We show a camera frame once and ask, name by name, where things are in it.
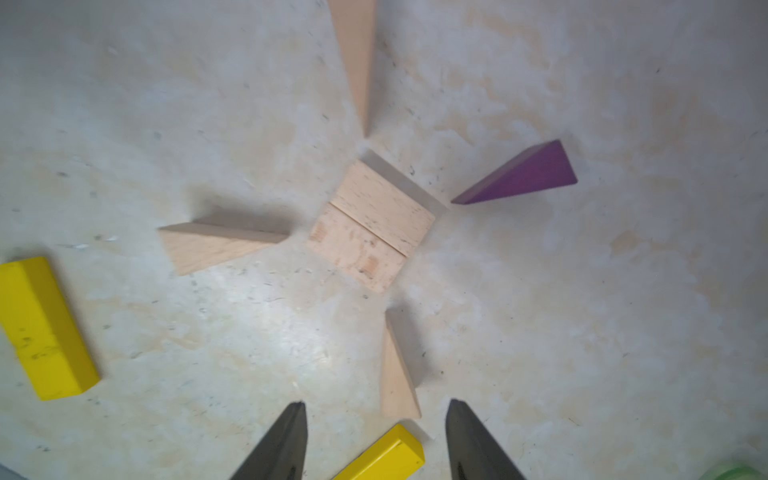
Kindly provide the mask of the wooden rectangular block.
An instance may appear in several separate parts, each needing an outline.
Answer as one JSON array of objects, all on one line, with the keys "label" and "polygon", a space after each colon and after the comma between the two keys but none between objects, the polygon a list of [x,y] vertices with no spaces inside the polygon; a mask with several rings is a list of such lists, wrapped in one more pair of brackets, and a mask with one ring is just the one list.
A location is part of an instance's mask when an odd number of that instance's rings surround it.
[{"label": "wooden rectangular block", "polygon": [[374,293],[385,292],[407,258],[330,203],[312,227],[307,246]]},{"label": "wooden rectangular block", "polygon": [[362,161],[352,163],[331,204],[410,258],[435,215]]}]

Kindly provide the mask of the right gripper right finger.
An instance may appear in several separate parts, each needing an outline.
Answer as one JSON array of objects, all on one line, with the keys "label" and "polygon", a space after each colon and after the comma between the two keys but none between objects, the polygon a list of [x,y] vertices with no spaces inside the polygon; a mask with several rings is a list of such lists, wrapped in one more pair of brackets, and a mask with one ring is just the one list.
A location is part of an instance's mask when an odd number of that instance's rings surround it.
[{"label": "right gripper right finger", "polygon": [[445,431],[453,480],[525,480],[465,401],[450,401]]}]

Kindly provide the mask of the wooden triangle block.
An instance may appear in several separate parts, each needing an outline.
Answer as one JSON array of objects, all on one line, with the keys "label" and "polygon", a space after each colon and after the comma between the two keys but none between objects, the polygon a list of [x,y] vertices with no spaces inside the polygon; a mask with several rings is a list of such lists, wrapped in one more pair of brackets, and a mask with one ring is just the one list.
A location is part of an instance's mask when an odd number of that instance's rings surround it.
[{"label": "wooden triangle block", "polygon": [[370,127],[376,0],[328,0],[328,7],[363,137]]},{"label": "wooden triangle block", "polygon": [[379,392],[380,409],[385,417],[396,420],[422,417],[415,387],[389,316],[384,320]]},{"label": "wooden triangle block", "polygon": [[161,227],[157,232],[180,276],[256,253],[289,237],[194,222]]}]

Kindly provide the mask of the purple triangular block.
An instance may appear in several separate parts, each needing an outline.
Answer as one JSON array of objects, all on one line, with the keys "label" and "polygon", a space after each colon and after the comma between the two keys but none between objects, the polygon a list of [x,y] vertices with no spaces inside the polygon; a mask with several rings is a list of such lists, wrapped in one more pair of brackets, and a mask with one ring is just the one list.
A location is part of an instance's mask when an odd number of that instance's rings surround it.
[{"label": "purple triangular block", "polygon": [[562,142],[552,140],[523,150],[451,203],[470,205],[577,183]]}]

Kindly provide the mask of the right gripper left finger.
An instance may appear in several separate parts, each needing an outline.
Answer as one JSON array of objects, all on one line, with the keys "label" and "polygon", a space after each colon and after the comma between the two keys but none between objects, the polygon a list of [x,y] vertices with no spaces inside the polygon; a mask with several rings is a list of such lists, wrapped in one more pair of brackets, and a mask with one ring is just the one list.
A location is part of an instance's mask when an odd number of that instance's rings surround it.
[{"label": "right gripper left finger", "polygon": [[300,480],[307,443],[306,405],[289,403],[231,479]]}]

